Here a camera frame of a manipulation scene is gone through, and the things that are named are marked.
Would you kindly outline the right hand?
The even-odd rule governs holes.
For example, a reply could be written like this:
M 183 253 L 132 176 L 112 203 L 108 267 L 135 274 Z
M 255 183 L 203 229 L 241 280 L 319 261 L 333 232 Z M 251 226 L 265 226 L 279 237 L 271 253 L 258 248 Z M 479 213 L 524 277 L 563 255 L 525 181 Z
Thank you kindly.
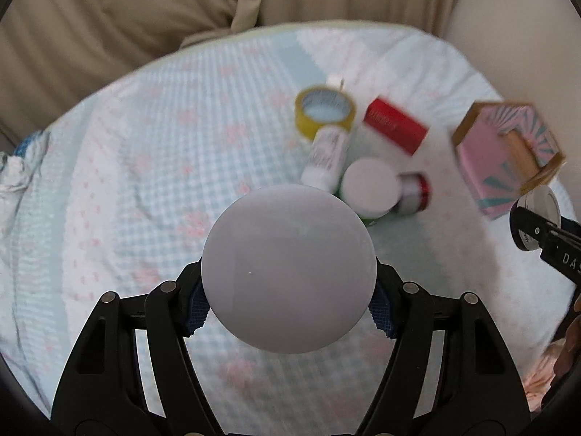
M 553 386 L 570 371 L 575 362 L 575 355 L 580 350 L 580 311 L 581 311 L 581 297 L 578 296 L 574 302 L 574 311 L 577 313 L 576 318 L 572 321 L 565 333 L 565 342 L 561 353 L 557 357 L 556 363 L 553 367 L 554 377 L 550 385 Z

